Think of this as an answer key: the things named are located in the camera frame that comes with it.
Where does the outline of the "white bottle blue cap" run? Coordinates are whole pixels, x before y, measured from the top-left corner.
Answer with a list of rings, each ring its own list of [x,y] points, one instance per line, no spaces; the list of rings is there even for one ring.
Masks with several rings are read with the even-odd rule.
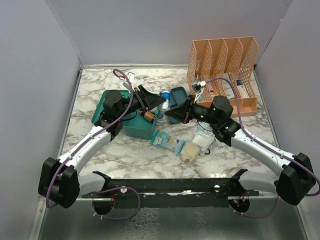
[[[168,90],[164,90],[160,93],[160,96],[165,99],[165,101],[160,105],[160,110],[165,112],[170,109],[171,94]]]

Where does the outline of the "brown bottle orange cap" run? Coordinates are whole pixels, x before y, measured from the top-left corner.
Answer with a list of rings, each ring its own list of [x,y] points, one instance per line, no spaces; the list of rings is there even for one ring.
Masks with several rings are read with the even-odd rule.
[[[153,123],[155,120],[155,114],[150,111],[140,111],[140,115],[150,123]]]

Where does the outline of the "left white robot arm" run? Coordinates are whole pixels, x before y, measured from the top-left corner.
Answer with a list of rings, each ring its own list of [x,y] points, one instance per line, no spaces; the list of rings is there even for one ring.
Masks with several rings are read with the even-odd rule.
[[[152,110],[165,102],[165,98],[147,91],[139,85],[128,98],[119,90],[109,90],[104,95],[103,109],[89,133],[67,153],[42,165],[38,193],[45,197],[46,205],[69,208],[78,197],[95,193],[106,197],[111,190],[107,176],[94,172],[80,176],[87,162],[109,144],[123,127],[122,118],[138,110]]]

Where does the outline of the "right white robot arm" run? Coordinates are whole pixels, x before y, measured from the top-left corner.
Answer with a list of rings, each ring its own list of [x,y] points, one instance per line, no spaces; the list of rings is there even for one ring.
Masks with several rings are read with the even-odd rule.
[[[229,184],[234,195],[240,196],[247,190],[271,192],[288,204],[298,205],[316,184],[310,158],[302,152],[294,155],[260,140],[241,122],[232,119],[233,110],[225,96],[215,96],[210,107],[206,107],[195,103],[194,96],[189,95],[182,104],[167,110],[165,115],[183,124],[192,119],[209,124],[219,142],[247,153],[275,174],[274,177],[266,177],[246,170]]]

